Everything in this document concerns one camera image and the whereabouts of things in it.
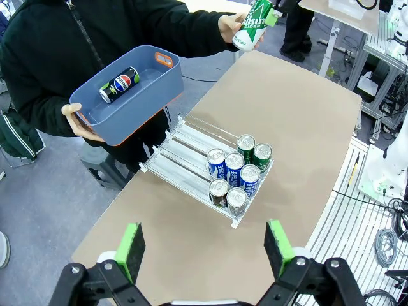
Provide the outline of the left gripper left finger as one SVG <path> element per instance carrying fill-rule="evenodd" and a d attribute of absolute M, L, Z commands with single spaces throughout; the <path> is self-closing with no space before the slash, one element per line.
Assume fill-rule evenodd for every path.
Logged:
<path fill-rule="evenodd" d="M 116 305 L 149 305 L 136 287 L 145 240 L 142 225 L 129 223 L 113 259 L 86 268 L 67 264 L 55 285 L 49 305 L 98 305 L 113 299 Z"/>

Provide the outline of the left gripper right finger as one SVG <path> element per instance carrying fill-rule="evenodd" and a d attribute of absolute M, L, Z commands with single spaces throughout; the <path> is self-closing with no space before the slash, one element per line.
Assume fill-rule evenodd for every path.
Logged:
<path fill-rule="evenodd" d="M 318 305 L 365 305 L 346 260 L 336 257 L 318 263 L 295 255 L 280 221 L 266 222 L 264 248 L 274 282 L 258 305 L 293 305 L 300 295 L 313 296 Z"/>

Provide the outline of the person's left hand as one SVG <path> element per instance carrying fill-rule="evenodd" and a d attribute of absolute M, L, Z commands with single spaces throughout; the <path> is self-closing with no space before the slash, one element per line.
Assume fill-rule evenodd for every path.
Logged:
<path fill-rule="evenodd" d="M 219 18 L 219 32 L 226 43 L 232 43 L 234 35 L 241 28 L 246 16 L 246 13 L 236 13 L 233 15 L 223 15 Z"/>

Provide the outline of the person's right hand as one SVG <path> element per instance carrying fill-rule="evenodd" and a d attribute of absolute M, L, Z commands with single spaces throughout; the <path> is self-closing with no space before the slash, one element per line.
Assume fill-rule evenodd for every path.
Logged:
<path fill-rule="evenodd" d="M 80 122 L 77 117 L 77 112 L 80 111 L 81 108 L 82 105 L 80 103 L 67 104 L 61 108 L 61 113 L 66 117 L 73 133 L 88 140 L 104 142 L 99 135 Z"/>

